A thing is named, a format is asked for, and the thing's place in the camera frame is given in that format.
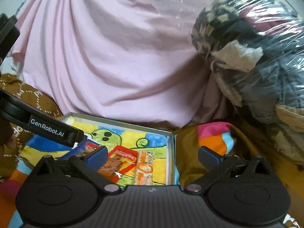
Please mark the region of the red snack packet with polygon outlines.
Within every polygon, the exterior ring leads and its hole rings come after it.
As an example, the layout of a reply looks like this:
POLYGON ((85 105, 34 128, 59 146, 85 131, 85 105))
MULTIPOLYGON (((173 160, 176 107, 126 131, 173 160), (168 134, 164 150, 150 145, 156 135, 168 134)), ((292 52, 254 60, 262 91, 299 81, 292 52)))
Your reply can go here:
POLYGON ((132 149, 116 146, 108 153, 107 162, 98 170, 98 173, 117 183, 119 179, 137 165, 138 152, 132 149))

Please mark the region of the grey cardboard box tray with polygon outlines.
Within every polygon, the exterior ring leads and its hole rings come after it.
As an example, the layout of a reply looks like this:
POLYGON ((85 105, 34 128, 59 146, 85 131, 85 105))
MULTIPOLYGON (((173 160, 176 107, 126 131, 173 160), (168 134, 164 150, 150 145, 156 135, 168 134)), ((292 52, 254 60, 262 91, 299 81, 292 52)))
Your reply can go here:
POLYGON ((154 185, 175 183, 175 142, 171 132, 101 117, 69 113, 59 119, 83 130, 92 140, 107 147, 123 146, 134 151, 154 154, 154 185))

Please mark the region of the colourful cartoon blanket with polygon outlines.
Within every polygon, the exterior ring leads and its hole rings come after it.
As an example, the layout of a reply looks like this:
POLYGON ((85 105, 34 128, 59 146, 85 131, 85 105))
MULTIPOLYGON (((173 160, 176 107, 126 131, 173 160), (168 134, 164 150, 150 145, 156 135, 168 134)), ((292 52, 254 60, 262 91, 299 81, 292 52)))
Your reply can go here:
MULTIPOLYGON (((287 157, 259 129, 243 122, 238 129, 230 123, 214 122, 189 126, 177 133, 176 160, 179 182, 185 187, 206 173, 199 165, 197 152, 206 146, 220 155, 225 152, 250 158, 263 155, 284 183, 291 197, 290 214, 303 224, 303 162, 287 157)), ((1 227, 20 227, 15 196, 31 172, 23 161, 4 156, 8 146, 1 146, 1 227)))

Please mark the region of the brown patterned pillow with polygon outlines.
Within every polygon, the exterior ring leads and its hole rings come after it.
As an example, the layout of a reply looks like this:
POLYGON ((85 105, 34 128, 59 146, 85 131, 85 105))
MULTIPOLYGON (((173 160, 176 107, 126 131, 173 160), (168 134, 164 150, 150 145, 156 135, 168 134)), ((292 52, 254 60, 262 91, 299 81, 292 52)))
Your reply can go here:
POLYGON ((27 129, 33 112, 59 118, 62 112, 53 98, 13 74, 1 74, 1 178, 9 178, 19 154, 34 134, 27 129))

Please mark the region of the orange white snack packet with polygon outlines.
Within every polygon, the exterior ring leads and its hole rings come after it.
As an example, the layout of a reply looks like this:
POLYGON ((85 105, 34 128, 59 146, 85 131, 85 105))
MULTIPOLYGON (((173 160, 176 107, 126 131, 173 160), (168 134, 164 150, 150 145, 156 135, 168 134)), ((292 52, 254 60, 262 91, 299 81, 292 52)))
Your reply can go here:
POLYGON ((154 154, 150 151, 140 151, 135 169, 135 185, 149 186, 153 184, 154 154))

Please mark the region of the pink bed sheet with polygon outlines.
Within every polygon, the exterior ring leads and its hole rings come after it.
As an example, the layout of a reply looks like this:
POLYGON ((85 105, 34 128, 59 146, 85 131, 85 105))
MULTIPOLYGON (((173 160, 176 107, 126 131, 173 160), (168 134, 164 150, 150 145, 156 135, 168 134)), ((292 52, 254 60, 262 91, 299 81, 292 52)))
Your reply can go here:
POLYGON ((227 115, 190 42, 214 0, 28 0, 12 56, 24 81, 77 112, 161 129, 227 115))

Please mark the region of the clear bag of clothes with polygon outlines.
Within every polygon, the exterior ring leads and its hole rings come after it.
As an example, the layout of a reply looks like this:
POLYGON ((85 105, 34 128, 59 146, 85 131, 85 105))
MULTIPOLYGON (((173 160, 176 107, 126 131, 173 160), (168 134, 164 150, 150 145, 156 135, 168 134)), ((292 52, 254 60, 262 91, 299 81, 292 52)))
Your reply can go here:
POLYGON ((303 19, 277 0, 215 0, 191 40, 240 116, 302 165, 303 19))

